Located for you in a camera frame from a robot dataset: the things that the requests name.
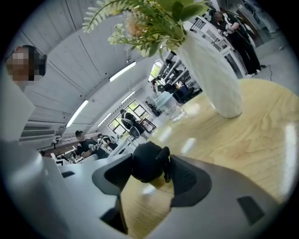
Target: person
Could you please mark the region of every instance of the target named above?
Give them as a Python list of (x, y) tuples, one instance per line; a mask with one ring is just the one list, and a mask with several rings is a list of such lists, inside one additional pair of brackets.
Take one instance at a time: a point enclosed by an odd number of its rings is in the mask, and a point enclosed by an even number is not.
[(143, 137), (145, 140), (148, 139), (145, 134), (145, 129), (137, 122), (136, 117), (131, 113), (121, 110), (121, 122), (128, 130), (130, 130), (132, 127), (135, 127), (139, 131), (141, 137)]
[(106, 142), (106, 147), (110, 147), (112, 150), (115, 150), (118, 144), (115, 141), (113, 136), (98, 134), (98, 138)]
[(240, 26), (238, 20), (232, 14), (222, 14), (214, 9), (210, 10), (209, 14), (213, 20), (211, 23), (228, 34), (228, 40), (240, 53), (248, 73), (246, 77), (251, 78), (259, 73), (261, 70), (260, 62), (246, 30)]
[(109, 156), (103, 149), (101, 149), (100, 144), (97, 144), (96, 141), (90, 138), (85, 138), (85, 135), (82, 130), (77, 130), (75, 132), (79, 144), (77, 146), (78, 154), (83, 158), (87, 158), (90, 155), (97, 155), (98, 159), (104, 159)]
[(18, 46), (7, 57), (6, 69), (20, 87), (46, 74), (47, 55), (40, 55), (34, 46)]
[(7, 55), (0, 67), (0, 138), (18, 141), (35, 106), (23, 93), (33, 79), (46, 73), (46, 55), (36, 53), (33, 46), (19, 46)]
[(151, 103), (149, 103), (148, 101), (146, 101), (145, 103), (151, 109), (151, 111), (154, 113), (154, 115), (156, 115), (158, 117), (161, 114), (161, 111), (157, 110), (157, 108), (155, 106), (153, 106)]

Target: air conditioner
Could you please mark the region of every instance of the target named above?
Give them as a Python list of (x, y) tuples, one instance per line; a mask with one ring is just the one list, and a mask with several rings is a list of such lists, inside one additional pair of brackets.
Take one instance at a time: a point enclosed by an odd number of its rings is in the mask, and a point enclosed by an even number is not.
[(23, 130), (20, 140), (29, 140), (42, 137), (54, 136), (54, 129)]

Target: desk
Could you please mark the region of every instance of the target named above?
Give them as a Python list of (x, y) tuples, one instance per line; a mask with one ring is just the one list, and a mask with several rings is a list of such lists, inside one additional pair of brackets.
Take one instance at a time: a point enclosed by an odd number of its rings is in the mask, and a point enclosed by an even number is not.
[[(185, 117), (167, 121), (149, 140), (172, 154), (235, 169), (279, 202), (288, 198), (299, 164), (299, 98), (266, 80), (241, 80), (243, 113), (225, 119), (202, 93), (183, 108)], [(143, 238), (168, 214), (172, 183), (130, 177), (121, 198), (129, 235)]]

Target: white vase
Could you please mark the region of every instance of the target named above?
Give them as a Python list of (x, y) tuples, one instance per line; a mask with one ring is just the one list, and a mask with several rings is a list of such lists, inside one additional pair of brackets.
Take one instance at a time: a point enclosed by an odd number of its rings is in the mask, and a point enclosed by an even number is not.
[(208, 96), (211, 103), (225, 118), (242, 113), (242, 95), (239, 81), (221, 53), (200, 35), (187, 31), (177, 54), (190, 76)]

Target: office room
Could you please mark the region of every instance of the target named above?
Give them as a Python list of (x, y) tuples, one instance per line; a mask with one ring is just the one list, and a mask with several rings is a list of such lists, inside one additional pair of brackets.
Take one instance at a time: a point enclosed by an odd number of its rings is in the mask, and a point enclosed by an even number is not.
[(19, 233), (256, 238), (288, 228), (298, 51), (268, 5), (32, 4), (1, 58), (0, 174)]

